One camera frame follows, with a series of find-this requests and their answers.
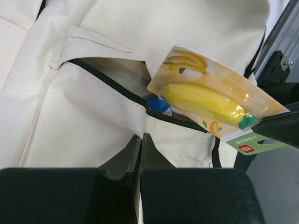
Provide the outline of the aluminium rail frame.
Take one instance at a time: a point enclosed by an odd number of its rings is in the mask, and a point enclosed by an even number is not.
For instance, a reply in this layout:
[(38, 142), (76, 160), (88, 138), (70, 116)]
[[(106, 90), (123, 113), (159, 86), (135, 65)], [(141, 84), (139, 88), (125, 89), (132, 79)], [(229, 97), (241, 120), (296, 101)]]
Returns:
[(291, 0), (270, 33), (256, 64), (255, 78), (262, 83), (263, 70), (274, 52), (281, 51), (282, 60), (288, 66), (288, 75), (281, 80), (299, 81), (299, 2)]

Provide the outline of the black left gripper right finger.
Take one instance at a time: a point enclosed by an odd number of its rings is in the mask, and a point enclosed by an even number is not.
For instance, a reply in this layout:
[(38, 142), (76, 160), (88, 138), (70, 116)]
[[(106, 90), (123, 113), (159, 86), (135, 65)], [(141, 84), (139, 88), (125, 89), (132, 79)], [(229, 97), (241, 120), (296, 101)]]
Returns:
[(145, 133), (142, 140), (140, 174), (165, 173), (176, 167), (157, 149), (151, 135)]

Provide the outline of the beige canvas student backpack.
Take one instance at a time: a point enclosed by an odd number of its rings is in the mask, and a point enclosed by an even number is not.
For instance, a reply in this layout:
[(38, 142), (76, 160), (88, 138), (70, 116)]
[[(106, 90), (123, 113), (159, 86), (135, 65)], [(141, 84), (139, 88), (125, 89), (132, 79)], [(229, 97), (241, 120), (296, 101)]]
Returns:
[(173, 46), (243, 75), (266, 0), (3, 0), (0, 166), (99, 167), (149, 133), (176, 167), (211, 168), (215, 138), (144, 96)]

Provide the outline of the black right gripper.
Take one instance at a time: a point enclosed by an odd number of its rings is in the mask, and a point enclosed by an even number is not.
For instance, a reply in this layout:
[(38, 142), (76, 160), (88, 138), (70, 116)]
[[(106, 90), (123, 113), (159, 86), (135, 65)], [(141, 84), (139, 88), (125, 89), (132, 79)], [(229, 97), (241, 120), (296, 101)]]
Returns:
[(286, 82), (290, 66), (283, 52), (276, 50), (263, 68), (258, 86), (290, 111), (264, 118), (253, 132), (299, 148), (299, 83)]

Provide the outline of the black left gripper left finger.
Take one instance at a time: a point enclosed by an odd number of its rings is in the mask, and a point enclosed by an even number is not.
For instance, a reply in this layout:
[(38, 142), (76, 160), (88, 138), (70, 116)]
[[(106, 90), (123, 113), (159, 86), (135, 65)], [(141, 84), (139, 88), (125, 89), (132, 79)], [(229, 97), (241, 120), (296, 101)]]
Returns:
[(115, 156), (101, 165), (98, 182), (104, 186), (135, 187), (138, 182), (142, 139), (134, 135)]

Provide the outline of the blue pencil sharpener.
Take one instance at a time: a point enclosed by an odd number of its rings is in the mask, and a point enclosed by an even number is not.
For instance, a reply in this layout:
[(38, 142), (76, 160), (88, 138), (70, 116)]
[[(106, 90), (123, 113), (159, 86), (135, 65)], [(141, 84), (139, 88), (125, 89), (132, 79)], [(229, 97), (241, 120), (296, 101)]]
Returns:
[(165, 100), (157, 97), (147, 97), (146, 100), (152, 110), (173, 117), (172, 108)]

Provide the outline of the banana eraser card pack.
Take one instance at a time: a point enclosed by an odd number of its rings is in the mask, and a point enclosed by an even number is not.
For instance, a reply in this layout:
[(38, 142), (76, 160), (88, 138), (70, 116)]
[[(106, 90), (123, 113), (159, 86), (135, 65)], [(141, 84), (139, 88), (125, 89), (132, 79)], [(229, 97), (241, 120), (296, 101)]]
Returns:
[(148, 90), (241, 154), (285, 147), (254, 131), (262, 120), (286, 108), (232, 69), (189, 49), (168, 53)]

